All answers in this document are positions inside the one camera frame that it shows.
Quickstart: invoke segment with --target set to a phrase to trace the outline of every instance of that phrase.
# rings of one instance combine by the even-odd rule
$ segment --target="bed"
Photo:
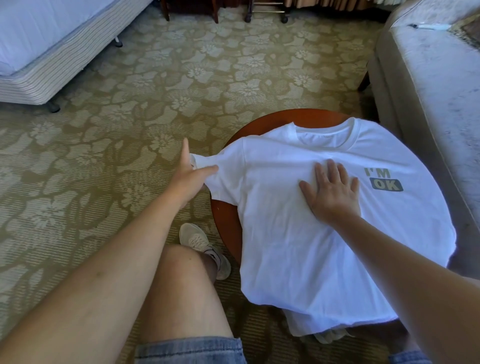
[[[0,0],[0,102],[50,99],[152,0]]]

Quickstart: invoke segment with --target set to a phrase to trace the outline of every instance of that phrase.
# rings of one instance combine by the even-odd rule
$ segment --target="t-shirt sleeve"
[[[218,172],[209,176],[205,184],[214,200],[225,201],[235,206],[238,206],[240,201],[241,185],[245,174],[242,139],[228,145],[216,156],[203,157],[190,154],[190,161],[195,169],[218,165]]]

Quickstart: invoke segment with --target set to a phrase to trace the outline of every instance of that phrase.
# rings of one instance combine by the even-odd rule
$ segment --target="wooden tabletop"
[[[291,109],[274,112],[258,118],[237,131],[225,146],[248,135],[262,135],[272,129],[291,123],[302,128],[329,128],[339,125],[349,116],[322,109]],[[242,229],[237,207],[223,201],[212,200],[213,219],[223,244],[235,260],[241,262]]]

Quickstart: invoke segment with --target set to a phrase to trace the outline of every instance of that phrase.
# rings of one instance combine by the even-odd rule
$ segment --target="white sneaker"
[[[227,279],[232,267],[225,256],[219,252],[209,241],[202,229],[195,224],[185,223],[180,226],[180,244],[189,246],[193,250],[210,256],[217,267],[217,280]]]

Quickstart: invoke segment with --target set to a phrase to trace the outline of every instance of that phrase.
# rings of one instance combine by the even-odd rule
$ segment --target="caster wheel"
[[[46,103],[47,105],[47,109],[51,112],[51,113],[55,113],[55,112],[59,112],[60,111],[60,106],[58,106],[56,103],[54,102],[47,102]]]

